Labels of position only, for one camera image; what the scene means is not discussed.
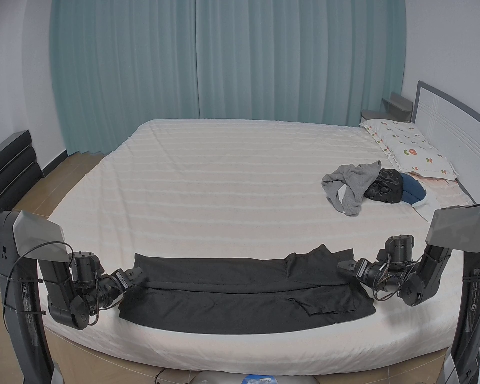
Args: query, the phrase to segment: white wall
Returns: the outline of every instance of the white wall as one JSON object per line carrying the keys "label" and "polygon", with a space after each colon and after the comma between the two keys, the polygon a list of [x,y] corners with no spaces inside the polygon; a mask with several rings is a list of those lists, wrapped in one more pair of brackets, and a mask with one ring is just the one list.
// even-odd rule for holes
{"label": "white wall", "polygon": [[44,168],[65,150],[49,63],[51,0],[0,0],[0,142],[29,129]]}
{"label": "white wall", "polygon": [[480,1],[406,0],[402,96],[422,80],[480,112]]}

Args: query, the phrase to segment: tile floor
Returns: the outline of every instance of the tile floor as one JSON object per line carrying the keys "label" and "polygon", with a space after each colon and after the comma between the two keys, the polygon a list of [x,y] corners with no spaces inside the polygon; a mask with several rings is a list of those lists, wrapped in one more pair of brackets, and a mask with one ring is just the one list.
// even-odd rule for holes
{"label": "tile floor", "polygon": [[[62,198],[102,159],[101,155],[74,154],[41,179],[15,209],[48,217]],[[159,367],[139,364],[94,351],[47,330],[53,359],[58,362],[66,384],[151,384]],[[435,383],[445,350],[419,356],[389,367],[365,372],[317,376],[320,384],[417,384]],[[185,384],[198,372],[167,369],[160,384]],[[8,334],[0,322],[0,377],[2,383],[21,383],[22,374]]]}

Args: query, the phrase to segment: curtain fold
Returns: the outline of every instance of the curtain fold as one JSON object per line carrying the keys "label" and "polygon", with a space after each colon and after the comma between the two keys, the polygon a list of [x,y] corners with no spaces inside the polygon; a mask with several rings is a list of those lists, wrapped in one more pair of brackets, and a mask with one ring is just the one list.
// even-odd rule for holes
{"label": "curtain fold", "polygon": [[198,118],[194,0],[53,0],[52,85],[69,154],[151,119]]}
{"label": "curtain fold", "polygon": [[151,119],[357,125],[405,42],[405,0],[53,0],[52,85],[69,154]]}

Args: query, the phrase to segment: gray cloth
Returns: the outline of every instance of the gray cloth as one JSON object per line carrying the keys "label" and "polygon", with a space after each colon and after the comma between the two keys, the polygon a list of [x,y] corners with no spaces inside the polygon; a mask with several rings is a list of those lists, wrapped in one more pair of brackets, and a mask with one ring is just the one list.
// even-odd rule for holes
{"label": "gray cloth", "polygon": [[[380,160],[371,164],[341,165],[333,173],[326,174],[322,179],[322,187],[338,212],[347,216],[357,215],[363,200],[363,194],[378,177],[382,163]],[[340,201],[338,190],[346,185],[345,195]]]}

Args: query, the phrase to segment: mattress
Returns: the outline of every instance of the mattress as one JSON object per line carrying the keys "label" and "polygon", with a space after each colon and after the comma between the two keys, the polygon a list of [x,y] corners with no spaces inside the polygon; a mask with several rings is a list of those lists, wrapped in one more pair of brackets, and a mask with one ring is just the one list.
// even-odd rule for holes
{"label": "mattress", "polygon": [[[427,223],[408,204],[365,199],[356,217],[337,212],[322,177],[342,164],[381,160],[363,128],[254,120],[153,120],[141,125],[61,201],[50,220],[105,271],[134,253],[162,257],[284,258],[324,243],[375,260],[393,235],[412,234],[421,256]],[[423,180],[442,206],[470,204],[452,181]],[[327,374],[373,369],[449,346],[460,304],[462,255],[454,251],[438,293],[408,307],[397,297],[374,315],[303,331],[202,335],[139,326],[100,313],[83,331],[51,330],[119,358],[189,370]],[[41,287],[42,305],[47,293]]]}

